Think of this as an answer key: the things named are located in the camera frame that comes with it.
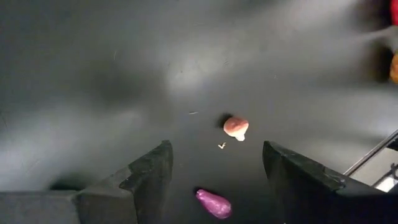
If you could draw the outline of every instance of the plastic toy food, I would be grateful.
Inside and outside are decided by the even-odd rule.
[[[249,122],[242,118],[232,117],[224,124],[224,131],[238,141],[244,141],[244,134],[249,128]]]
[[[223,197],[200,189],[197,191],[197,199],[209,213],[219,219],[225,219],[232,215],[231,203]]]
[[[390,77],[391,80],[398,84],[398,54],[395,54],[392,58],[391,67],[390,67]]]
[[[392,25],[398,26],[398,0],[391,0],[390,7]]]

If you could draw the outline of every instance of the small debris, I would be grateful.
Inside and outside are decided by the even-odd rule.
[[[220,149],[224,149],[225,145],[226,145],[226,142],[224,142],[223,144],[219,144],[218,147],[219,147]]]
[[[238,141],[244,141],[244,134],[249,128],[249,121],[245,119],[232,117],[224,124],[224,131],[227,135],[236,138]]]

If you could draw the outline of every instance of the orange object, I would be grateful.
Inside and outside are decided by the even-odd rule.
[[[249,128],[249,122],[242,118],[232,117],[224,124],[224,131],[227,135],[236,138],[238,141],[244,141],[244,134]]]
[[[391,67],[390,67],[390,77],[391,80],[398,84],[398,54],[395,54],[392,58]]]

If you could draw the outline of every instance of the dark gray table surface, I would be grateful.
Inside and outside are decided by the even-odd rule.
[[[398,127],[371,0],[0,2],[0,190],[85,187],[169,139],[165,223],[218,223],[194,187],[272,220],[276,141],[344,172]],[[249,120],[244,142],[216,127]],[[226,142],[220,149],[218,144]]]

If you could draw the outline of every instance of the toy mushroom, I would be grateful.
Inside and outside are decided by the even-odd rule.
[[[249,122],[242,118],[232,117],[224,124],[224,131],[238,141],[244,141],[244,134],[248,130]]]

